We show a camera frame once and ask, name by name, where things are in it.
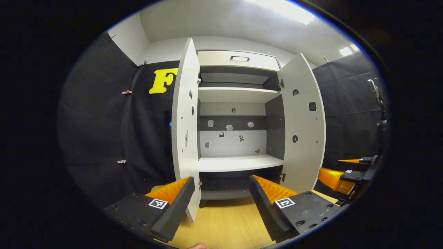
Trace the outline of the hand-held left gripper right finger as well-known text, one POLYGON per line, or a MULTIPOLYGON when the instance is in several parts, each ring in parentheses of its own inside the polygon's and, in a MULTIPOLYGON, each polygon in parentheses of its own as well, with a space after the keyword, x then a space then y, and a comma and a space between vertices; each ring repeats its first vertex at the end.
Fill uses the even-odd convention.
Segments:
POLYGON ((301 236, 334 218, 342 207, 312 191, 296 193, 257 175, 249 176, 249 191, 271 240, 301 236))

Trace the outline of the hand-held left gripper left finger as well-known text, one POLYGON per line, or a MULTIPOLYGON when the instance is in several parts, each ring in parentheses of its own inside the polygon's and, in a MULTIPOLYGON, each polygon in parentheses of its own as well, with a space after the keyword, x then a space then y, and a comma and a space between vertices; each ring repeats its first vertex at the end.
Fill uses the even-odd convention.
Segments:
POLYGON ((147 194, 130 194, 105 207, 104 213, 138 238, 168 243, 194 192, 194 178, 185 177, 147 194))

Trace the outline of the grey cabinet door headphone sticker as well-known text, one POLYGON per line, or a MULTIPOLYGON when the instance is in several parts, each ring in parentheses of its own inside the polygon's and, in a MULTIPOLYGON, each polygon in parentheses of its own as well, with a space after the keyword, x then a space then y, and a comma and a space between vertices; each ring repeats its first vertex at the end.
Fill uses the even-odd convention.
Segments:
POLYGON ((311 191, 322 167, 326 144, 325 111, 320 89, 302 53, 277 73, 285 122, 281 185, 297 193, 311 191))

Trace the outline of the grey double-door shoe cabinet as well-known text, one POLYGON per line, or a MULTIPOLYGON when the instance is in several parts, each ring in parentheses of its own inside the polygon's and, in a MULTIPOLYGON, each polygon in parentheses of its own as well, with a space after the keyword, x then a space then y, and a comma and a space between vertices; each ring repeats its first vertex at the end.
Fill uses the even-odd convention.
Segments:
MULTIPOLYGON (((280 91, 278 71, 232 66, 201 66, 199 87, 244 87, 280 91)), ((271 155, 284 159, 283 98, 259 103, 201 102, 198 107, 198 160, 202 157, 271 155)), ((234 172, 198 172, 200 207, 209 200, 250 196, 248 180, 258 175, 274 183, 285 179, 283 165, 234 172)))

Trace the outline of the grey cabinet door camera sticker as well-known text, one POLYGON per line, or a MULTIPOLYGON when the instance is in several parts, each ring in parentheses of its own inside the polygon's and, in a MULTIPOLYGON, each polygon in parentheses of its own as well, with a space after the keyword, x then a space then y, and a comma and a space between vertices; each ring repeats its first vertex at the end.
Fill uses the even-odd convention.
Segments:
POLYGON ((194 42, 192 38, 188 38, 179 62, 174 85, 171 145, 176 179, 193 178, 194 191, 186 207, 186 215, 190 222, 196 221, 201 200, 197 165, 199 71, 200 65, 194 42))

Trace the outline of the white cabinet shelf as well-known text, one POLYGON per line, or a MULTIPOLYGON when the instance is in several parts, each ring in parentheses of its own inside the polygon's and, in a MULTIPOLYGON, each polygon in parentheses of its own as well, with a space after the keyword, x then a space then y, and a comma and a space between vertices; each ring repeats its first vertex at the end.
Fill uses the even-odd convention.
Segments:
POLYGON ((255 170, 283 165, 283 160, 271 155, 240 157, 200 158, 197 163, 199 172, 234 172, 255 170))
POLYGON ((280 91, 244 87, 199 87, 201 102, 267 103, 281 95, 280 91))

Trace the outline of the grey cabinet drawer front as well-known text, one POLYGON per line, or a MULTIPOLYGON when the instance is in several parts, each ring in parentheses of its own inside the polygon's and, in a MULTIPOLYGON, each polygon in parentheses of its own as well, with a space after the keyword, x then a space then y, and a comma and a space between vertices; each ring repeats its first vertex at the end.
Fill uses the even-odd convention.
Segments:
POLYGON ((269 55, 261 55, 250 52, 236 52, 230 50, 205 50, 197 53, 201 66, 232 66, 268 71, 279 71, 280 66, 277 59, 269 55), (231 56, 250 57, 249 62, 234 62, 231 56))

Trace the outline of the small ceiling light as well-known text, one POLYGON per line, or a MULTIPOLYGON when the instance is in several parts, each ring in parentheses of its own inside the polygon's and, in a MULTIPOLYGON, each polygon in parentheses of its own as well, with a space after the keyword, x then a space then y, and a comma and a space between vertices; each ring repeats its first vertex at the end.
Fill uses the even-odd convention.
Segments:
POLYGON ((359 51, 360 51, 360 49, 359 49, 359 47, 358 47, 356 44, 350 44, 350 45, 347 46, 347 47, 344 47, 344 48, 342 48, 342 49, 339 49, 339 53, 340 53, 343 57, 348 56, 348 55, 351 55, 351 54, 356 53, 356 52, 359 52, 359 51))

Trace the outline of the black backdrop cloth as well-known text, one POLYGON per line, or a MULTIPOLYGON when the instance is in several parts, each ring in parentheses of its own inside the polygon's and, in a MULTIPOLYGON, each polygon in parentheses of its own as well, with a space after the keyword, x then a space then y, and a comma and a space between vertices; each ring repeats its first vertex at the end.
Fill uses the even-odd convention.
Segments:
MULTIPOLYGON (((57 108, 57 136, 68 171, 100 208, 177 180, 172 106, 187 39, 150 44, 147 65, 138 68, 102 33, 68 74, 57 108), (126 90, 132 94, 123 95, 126 90), (124 159, 126 164, 117 164, 124 159)), ((322 167, 333 138, 345 156, 377 154, 381 108, 368 82, 377 77, 372 64, 356 53, 312 72, 325 111, 322 167)))

